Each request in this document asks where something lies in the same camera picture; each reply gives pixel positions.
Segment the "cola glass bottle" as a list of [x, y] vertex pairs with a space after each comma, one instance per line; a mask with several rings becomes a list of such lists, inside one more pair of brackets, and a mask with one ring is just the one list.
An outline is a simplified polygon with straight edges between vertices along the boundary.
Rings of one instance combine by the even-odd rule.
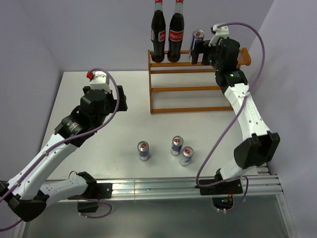
[[175, 10], [171, 18], [168, 34], [168, 53], [170, 62], [178, 62], [181, 57], [181, 46], [184, 36], [183, 0], [175, 1]]
[[166, 38], [166, 24], [163, 15], [162, 0], [155, 1], [155, 10], [151, 22], [151, 59], [154, 62], [162, 62], [164, 60], [164, 46]]

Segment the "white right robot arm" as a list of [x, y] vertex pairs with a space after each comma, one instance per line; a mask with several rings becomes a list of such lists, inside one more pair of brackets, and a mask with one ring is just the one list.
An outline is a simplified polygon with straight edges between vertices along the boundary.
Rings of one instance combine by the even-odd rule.
[[232, 186], [231, 179], [245, 174], [250, 168], [270, 162], [280, 143], [278, 133], [270, 131], [263, 121], [250, 93], [250, 85], [238, 68], [240, 44], [221, 37], [215, 45], [197, 41], [192, 50], [192, 64], [197, 64], [203, 54], [203, 65], [210, 64], [215, 70], [215, 80], [229, 101], [239, 122], [243, 141], [233, 152], [233, 159], [217, 172], [214, 181], [219, 193], [226, 193]]

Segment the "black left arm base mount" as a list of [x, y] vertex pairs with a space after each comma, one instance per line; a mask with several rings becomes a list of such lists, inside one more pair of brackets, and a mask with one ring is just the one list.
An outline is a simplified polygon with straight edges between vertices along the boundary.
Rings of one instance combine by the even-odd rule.
[[80, 215], [93, 217], [91, 214], [96, 213], [99, 208], [108, 207], [109, 210], [106, 215], [112, 211], [112, 206], [103, 203], [103, 199], [110, 199], [112, 196], [112, 183], [97, 183], [92, 191], [85, 191], [81, 195], [69, 197], [69, 200], [75, 200], [77, 197], [84, 202], [77, 202], [77, 211]]

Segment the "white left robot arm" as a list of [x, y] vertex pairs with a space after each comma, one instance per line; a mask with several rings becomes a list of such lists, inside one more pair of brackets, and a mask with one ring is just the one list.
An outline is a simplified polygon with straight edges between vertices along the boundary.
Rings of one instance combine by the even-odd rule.
[[87, 172], [46, 184], [47, 178], [69, 155], [92, 137], [116, 112], [128, 109], [123, 87], [85, 86], [80, 104], [61, 120], [37, 156], [16, 176], [0, 183], [0, 199], [24, 222], [37, 218], [54, 203], [68, 198], [91, 199], [98, 194], [97, 181]]

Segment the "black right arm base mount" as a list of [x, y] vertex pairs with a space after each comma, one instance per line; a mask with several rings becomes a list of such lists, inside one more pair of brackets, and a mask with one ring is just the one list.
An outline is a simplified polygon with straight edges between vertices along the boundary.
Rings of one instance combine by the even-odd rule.
[[234, 181], [222, 182], [209, 187], [195, 186], [200, 190], [201, 196], [220, 195], [220, 197], [212, 197], [213, 205], [218, 209], [230, 209], [234, 205], [233, 195], [242, 194], [243, 189], [239, 179]]

